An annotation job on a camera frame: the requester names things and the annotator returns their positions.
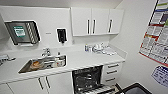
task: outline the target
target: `dishwasher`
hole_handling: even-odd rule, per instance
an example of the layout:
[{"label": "dishwasher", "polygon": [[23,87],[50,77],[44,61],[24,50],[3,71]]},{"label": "dishwasher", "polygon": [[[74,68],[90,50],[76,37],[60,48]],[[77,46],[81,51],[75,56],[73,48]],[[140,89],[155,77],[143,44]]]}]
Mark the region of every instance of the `dishwasher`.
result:
[{"label": "dishwasher", "polygon": [[102,66],[72,71],[74,94],[112,94],[115,89],[100,83]]}]

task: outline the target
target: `drawer handle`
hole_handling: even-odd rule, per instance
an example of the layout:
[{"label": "drawer handle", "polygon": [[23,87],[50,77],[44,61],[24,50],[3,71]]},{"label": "drawer handle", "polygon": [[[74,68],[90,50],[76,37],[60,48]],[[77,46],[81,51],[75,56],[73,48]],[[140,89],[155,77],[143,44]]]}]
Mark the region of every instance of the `drawer handle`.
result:
[{"label": "drawer handle", "polygon": [[117,70],[111,71],[111,72],[107,72],[107,74],[111,74],[111,73],[115,73],[115,72],[117,72]]},{"label": "drawer handle", "polygon": [[115,78],[113,78],[113,79],[109,79],[109,80],[106,80],[106,82],[108,82],[108,81],[112,81],[112,80],[115,80]]},{"label": "drawer handle", "polygon": [[117,66],[119,66],[119,65],[117,64],[117,65],[113,65],[113,66],[108,66],[108,68],[117,67]]},{"label": "drawer handle", "polygon": [[39,81],[39,83],[40,83],[41,89],[43,90],[44,87],[43,87],[42,84],[41,84],[40,78],[38,78],[38,81]]}]

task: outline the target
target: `soap dispenser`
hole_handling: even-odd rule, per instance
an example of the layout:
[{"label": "soap dispenser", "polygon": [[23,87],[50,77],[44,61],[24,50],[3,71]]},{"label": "soap dispenser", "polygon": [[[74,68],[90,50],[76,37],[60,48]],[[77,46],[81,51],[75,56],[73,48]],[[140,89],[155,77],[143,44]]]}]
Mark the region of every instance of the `soap dispenser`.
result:
[{"label": "soap dispenser", "polygon": [[67,41],[67,39],[66,39],[66,29],[57,29],[57,33],[58,33],[59,42],[64,44],[65,41]]}]

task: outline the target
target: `cabinet handle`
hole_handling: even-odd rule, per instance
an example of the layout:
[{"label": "cabinet handle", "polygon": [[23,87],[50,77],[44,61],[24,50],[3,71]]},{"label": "cabinet handle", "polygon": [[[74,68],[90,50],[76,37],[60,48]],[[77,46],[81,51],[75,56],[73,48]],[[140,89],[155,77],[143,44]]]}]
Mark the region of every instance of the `cabinet handle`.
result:
[{"label": "cabinet handle", "polygon": [[117,67],[117,66],[119,66],[119,65],[117,64],[117,65],[113,65],[113,66],[108,66],[108,68]]},{"label": "cabinet handle", "polygon": [[41,89],[43,90],[44,87],[43,87],[42,84],[41,84],[40,78],[38,78],[38,81],[39,81],[39,83],[40,83]]},{"label": "cabinet handle", "polygon": [[107,74],[111,74],[111,73],[115,73],[115,72],[117,72],[117,70],[111,71],[111,72],[107,72]]},{"label": "cabinet handle", "polygon": [[89,20],[88,20],[88,34],[89,34]]},{"label": "cabinet handle", "polygon": [[95,31],[95,22],[96,22],[96,20],[93,20],[93,34],[94,34],[94,31]]},{"label": "cabinet handle", "polygon": [[115,78],[113,78],[113,79],[108,79],[108,80],[106,80],[106,82],[108,82],[108,81],[112,81],[112,80],[115,80]]},{"label": "cabinet handle", "polygon": [[48,87],[50,88],[50,84],[49,84],[49,82],[48,82],[47,76],[46,76],[46,81],[47,81]]},{"label": "cabinet handle", "polygon": [[112,20],[110,20],[110,27],[109,27],[109,33],[110,33],[110,29],[111,29],[111,23],[112,23]]}]

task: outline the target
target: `poster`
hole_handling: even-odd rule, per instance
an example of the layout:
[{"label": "poster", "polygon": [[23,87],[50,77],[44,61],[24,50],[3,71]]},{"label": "poster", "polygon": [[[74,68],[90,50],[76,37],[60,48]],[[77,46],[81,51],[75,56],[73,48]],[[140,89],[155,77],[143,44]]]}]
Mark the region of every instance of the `poster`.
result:
[{"label": "poster", "polygon": [[168,0],[158,0],[140,54],[168,67]]},{"label": "poster", "polygon": [[168,68],[158,66],[154,70],[152,77],[161,85],[168,87]]}]

